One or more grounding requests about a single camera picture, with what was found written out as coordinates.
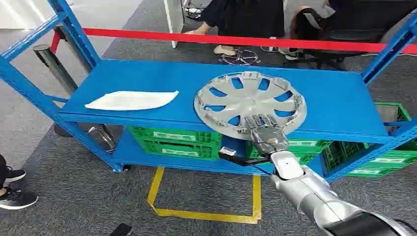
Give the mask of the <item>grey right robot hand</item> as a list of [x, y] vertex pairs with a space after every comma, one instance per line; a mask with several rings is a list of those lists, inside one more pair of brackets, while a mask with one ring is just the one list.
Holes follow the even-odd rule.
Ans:
[[267, 157], [288, 149], [288, 139], [272, 115], [245, 116], [244, 120], [260, 156]]

